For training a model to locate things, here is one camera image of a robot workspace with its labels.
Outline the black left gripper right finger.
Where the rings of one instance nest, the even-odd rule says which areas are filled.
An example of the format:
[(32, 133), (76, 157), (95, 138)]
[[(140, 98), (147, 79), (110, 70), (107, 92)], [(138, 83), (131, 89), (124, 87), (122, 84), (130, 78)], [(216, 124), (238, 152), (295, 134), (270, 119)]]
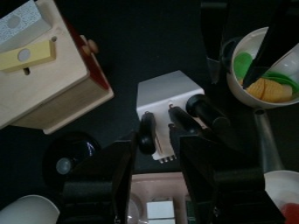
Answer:
[(222, 143), (170, 126), (198, 224), (284, 224), (259, 165)]

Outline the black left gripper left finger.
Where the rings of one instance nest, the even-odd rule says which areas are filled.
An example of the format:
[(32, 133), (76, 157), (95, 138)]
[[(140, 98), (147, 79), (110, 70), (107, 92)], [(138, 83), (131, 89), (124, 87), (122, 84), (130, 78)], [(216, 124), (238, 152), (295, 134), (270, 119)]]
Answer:
[(75, 168), (57, 224), (127, 224), (138, 135), (132, 131)]

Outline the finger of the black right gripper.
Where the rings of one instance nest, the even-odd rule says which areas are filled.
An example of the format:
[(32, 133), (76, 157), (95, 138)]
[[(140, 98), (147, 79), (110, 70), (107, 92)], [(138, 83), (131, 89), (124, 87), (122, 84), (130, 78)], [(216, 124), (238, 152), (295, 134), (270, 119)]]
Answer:
[(267, 28), (256, 57), (248, 67), (243, 88), (258, 81), (270, 67), (299, 43), (299, 0), (282, 0)]
[(227, 6), (228, 0), (202, 0), (200, 2), (200, 31), (212, 84), (220, 80), (220, 46)]

